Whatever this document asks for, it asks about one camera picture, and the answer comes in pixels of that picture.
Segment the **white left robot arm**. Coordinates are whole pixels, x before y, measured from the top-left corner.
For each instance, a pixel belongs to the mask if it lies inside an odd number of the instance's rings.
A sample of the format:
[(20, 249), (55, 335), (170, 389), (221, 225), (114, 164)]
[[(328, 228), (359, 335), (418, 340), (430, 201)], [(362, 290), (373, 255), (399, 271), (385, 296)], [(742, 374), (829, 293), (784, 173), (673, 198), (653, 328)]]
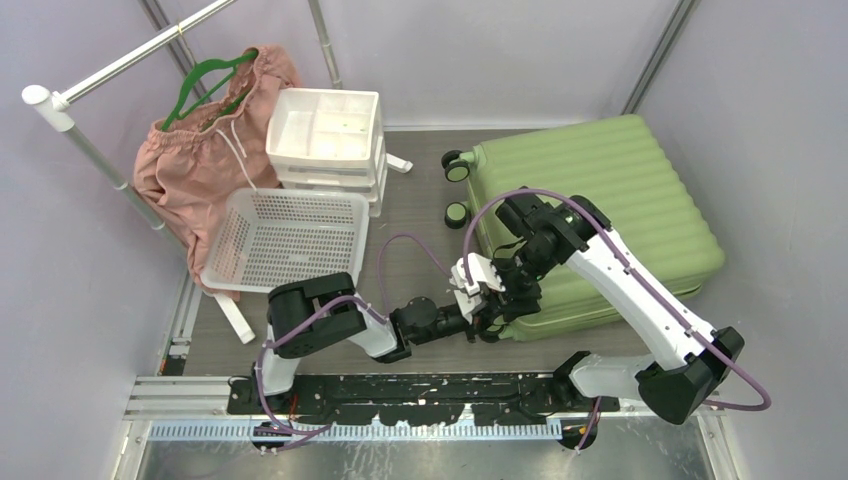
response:
[(417, 297), (384, 316), (356, 291), (348, 273), (334, 273), (274, 288), (267, 296), (267, 340), (254, 365), (252, 398), (269, 413), (285, 409), (302, 358), (343, 341), (379, 363), (409, 357), (413, 345), (464, 334), (472, 342), (493, 333), (502, 310), (486, 294), (471, 300), (455, 292), (439, 307)]

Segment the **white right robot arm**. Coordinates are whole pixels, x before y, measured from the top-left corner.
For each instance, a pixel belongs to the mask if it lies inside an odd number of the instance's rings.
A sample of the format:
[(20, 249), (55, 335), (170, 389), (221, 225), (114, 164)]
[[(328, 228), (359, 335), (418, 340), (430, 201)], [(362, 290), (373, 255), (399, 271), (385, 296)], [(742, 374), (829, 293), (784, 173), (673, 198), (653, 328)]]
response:
[(536, 190), (516, 190), (496, 216), (523, 240), (504, 273), (510, 293), (537, 285), (568, 266), (588, 281), (639, 335), (649, 352), (572, 355), (554, 373), (558, 403), (582, 409), (593, 397), (643, 402), (661, 419), (682, 424), (727, 378), (745, 346), (732, 327), (714, 328), (689, 311), (624, 244), (610, 221), (584, 197), (552, 206)]

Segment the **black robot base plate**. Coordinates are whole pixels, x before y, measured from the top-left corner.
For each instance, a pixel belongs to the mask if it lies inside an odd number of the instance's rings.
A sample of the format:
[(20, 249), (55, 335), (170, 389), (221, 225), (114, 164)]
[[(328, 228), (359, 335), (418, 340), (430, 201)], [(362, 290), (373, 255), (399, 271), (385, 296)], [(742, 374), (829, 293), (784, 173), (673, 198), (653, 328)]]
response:
[(228, 381), (230, 415), (259, 415), (266, 402), (282, 420), (310, 425), (452, 425), (470, 411), (476, 426), (540, 425), (554, 414), (580, 418), (593, 402), (549, 373), (295, 376), (282, 394), (261, 396), (252, 378)]

